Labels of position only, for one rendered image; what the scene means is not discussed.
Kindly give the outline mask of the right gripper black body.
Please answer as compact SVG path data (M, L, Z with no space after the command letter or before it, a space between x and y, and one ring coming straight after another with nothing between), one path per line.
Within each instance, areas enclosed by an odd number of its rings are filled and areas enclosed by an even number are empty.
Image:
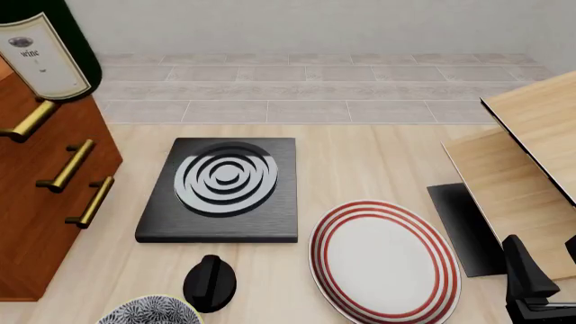
M576 324L576 301L549 302L546 298L506 297L513 324Z

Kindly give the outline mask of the red-brown wooden cabinet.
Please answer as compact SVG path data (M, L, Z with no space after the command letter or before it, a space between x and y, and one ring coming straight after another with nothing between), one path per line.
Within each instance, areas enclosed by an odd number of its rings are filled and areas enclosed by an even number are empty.
M0 129L11 129L40 99L0 57ZM62 193L37 188L53 179L72 152L68 145L93 140L95 147ZM43 296L94 196L89 184L114 176L122 163L112 134L92 97L60 107L24 143L0 137L0 302L35 302Z

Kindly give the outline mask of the dark green wine bottle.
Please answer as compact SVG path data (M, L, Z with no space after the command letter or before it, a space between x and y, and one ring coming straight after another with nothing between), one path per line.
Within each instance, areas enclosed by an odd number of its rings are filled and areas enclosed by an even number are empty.
M41 99L90 96L103 72L65 0L0 0L0 56Z

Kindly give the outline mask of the pale wood and black shelf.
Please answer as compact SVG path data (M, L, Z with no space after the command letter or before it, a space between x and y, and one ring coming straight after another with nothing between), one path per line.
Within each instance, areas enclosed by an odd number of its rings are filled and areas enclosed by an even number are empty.
M465 274L504 275L514 234L552 280L576 279L576 71L481 104L498 127L443 142L461 180L428 188Z

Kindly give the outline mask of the white plate with red rings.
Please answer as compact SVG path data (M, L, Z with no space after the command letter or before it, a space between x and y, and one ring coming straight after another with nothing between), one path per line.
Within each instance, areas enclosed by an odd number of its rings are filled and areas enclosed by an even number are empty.
M310 234L308 259L320 293L353 324L445 324L462 290L446 239L392 202L333 207Z

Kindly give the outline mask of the flat black stove plate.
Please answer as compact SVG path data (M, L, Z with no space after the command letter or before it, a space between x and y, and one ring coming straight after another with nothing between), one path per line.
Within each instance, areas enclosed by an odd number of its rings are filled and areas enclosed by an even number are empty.
M178 138L135 230L139 243L295 243L296 140Z

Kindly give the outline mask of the round black stove knob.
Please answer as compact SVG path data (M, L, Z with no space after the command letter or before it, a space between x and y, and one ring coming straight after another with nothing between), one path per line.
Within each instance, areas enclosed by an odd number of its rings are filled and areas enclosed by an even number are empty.
M227 306L237 290L234 269L219 256L206 255L186 275L185 300L200 313L216 312Z

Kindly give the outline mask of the black and white patterned bowl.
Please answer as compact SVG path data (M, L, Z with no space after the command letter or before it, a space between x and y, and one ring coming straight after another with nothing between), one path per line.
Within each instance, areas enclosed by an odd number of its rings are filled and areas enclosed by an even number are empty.
M104 315L97 324L204 324L199 312L172 296L141 296Z

